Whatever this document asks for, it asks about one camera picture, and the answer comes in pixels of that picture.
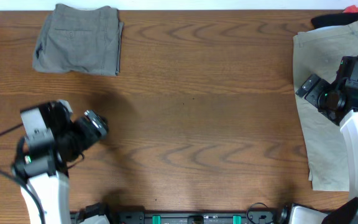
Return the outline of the grey shorts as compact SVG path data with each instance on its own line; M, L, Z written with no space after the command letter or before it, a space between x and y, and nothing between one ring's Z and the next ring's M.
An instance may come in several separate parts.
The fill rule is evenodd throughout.
M116 8L81 10L56 4L40 30L32 68L115 77L120 72L123 28Z

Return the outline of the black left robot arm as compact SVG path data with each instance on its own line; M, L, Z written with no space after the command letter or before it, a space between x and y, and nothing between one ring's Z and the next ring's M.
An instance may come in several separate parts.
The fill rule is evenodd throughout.
M93 110L75 121L66 109L21 111L26 135L12 165L24 182L21 191L31 223L70 223L68 170L84 151L109 132L108 121Z

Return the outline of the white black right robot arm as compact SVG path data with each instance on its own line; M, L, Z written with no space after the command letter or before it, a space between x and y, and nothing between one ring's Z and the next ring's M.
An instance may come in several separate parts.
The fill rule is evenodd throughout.
M289 223L358 223L358 80L344 77L328 83L312 74L296 95L339 126L347 150L349 201L329 213L292 205L287 220Z

